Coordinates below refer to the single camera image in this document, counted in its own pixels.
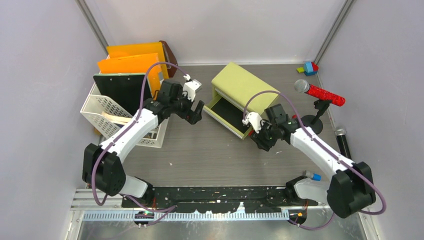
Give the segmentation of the green metal drawer cabinet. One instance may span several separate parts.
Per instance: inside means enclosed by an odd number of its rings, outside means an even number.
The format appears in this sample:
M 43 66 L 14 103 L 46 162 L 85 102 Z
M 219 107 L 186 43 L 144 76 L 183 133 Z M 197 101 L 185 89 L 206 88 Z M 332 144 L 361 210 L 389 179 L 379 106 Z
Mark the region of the green metal drawer cabinet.
M 259 92 L 277 89 L 234 62 L 212 79 L 211 86 L 212 100 L 205 104 L 203 111 L 242 140 L 252 130 L 242 123 L 244 107 L 247 106 L 248 113 L 256 112 L 265 118 L 265 109 L 279 100 L 278 94 L 263 93 L 249 102 Z

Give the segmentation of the black clipboard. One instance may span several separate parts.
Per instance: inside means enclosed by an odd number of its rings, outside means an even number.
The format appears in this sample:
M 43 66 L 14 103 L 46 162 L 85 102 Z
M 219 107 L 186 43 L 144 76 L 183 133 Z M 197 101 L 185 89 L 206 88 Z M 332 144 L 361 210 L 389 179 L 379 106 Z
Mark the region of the black clipboard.
M 101 95 L 110 97 L 132 116 L 140 108 L 144 73 L 95 74 L 93 80 Z

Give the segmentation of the Nineteen Eighty-Four dark book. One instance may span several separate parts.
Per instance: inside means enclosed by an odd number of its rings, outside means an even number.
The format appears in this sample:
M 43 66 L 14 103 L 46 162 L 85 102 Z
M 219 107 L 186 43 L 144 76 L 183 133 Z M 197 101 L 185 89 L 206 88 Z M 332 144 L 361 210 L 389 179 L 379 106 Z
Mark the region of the Nineteen Eighty-Four dark book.
M 105 111 L 102 111 L 101 115 L 104 118 L 106 118 L 108 121 L 110 121 L 111 123 L 115 123 L 118 125 L 125 125 L 132 120 L 131 117 L 116 116 L 116 115 L 108 114 Z

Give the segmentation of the white plastic file rack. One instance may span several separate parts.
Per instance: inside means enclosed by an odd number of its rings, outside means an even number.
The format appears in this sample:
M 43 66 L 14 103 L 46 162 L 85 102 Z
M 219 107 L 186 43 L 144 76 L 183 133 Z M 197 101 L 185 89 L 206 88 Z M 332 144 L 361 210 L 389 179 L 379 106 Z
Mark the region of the white plastic file rack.
M 112 137 L 132 116 L 118 103 L 108 96 L 101 95 L 94 83 L 80 113 L 100 132 L 105 138 Z M 151 130 L 138 143 L 139 146 L 161 148 L 163 146 L 168 120 Z

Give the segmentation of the thick orange binder folder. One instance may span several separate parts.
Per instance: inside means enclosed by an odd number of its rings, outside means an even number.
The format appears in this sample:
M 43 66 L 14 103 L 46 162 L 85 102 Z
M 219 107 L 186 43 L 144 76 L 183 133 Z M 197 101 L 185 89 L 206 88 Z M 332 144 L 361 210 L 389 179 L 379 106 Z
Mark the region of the thick orange binder folder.
M 97 66 L 103 74 L 114 73 L 146 73 L 149 67 L 159 62 L 159 55 L 157 53 L 147 53 L 139 55 L 131 55 L 125 57 L 116 57 L 102 59 L 97 63 Z M 154 66 L 147 74 L 151 87 L 153 87 L 154 80 L 156 81 L 156 90 L 160 90 L 161 81 L 164 79 L 161 65 Z

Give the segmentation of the mint green clipboard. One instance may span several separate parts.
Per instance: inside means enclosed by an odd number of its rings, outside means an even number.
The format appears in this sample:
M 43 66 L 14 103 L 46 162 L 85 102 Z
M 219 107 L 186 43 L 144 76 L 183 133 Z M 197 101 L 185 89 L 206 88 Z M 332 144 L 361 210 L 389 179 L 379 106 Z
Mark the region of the mint green clipboard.
M 152 87 L 149 77 L 144 72 L 98 73 L 93 76 L 93 79 L 100 93 L 105 96 L 109 96 L 111 93 L 129 93 L 135 90 L 138 90 L 137 93 L 140 94 L 144 80 L 144 96 L 153 96 L 152 90 L 157 89 L 156 80 L 153 80 Z

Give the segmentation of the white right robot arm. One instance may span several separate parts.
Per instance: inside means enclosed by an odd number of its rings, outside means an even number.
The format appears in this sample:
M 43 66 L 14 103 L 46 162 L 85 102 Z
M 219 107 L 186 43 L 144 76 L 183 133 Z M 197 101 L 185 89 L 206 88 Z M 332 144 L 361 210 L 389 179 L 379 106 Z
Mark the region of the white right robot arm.
M 251 126 L 251 139 L 261 150 L 269 151 L 278 140 L 300 150 L 315 163 L 329 181 L 300 176 L 285 184 L 285 198 L 291 205 L 313 200 L 329 205 L 340 218 L 362 211 L 377 200 L 371 168 L 365 162 L 355 163 L 324 142 L 313 129 L 290 118 L 281 104 L 265 110 L 267 118 L 257 112 L 243 117 Z

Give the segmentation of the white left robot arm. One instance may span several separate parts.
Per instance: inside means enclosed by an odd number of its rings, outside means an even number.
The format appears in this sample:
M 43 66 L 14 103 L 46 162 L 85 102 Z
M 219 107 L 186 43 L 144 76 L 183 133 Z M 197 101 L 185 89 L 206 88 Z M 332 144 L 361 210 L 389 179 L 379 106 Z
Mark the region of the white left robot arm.
M 123 162 L 130 151 L 150 131 L 172 114 L 194 125 L 202 119 L 204 102 L 192 110 L 201 83 L 189 79 L 184 84 L 172 81 L 162 83 L 155 99 L 144 100 L 134 117 L 112 137 L 100 145 L 89 144 L 83 154 L 82 180 L 108 196 L 130 195 L 141 207 L 153 202 L 149 184 L 125 173 Z

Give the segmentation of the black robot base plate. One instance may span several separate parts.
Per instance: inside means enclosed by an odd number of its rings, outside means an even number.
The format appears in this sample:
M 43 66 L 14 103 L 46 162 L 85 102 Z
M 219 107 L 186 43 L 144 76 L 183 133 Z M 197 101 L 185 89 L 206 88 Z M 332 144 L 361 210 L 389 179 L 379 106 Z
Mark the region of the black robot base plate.
M 295 198 L 283 186 L 188 186 L 150 187 L 141 198 L 125 197 L 123 208 L 140 205 L 157 210 L 175 207 L 175 213 L 276 213 L 285 207 L 315 207 L 316 201 Z

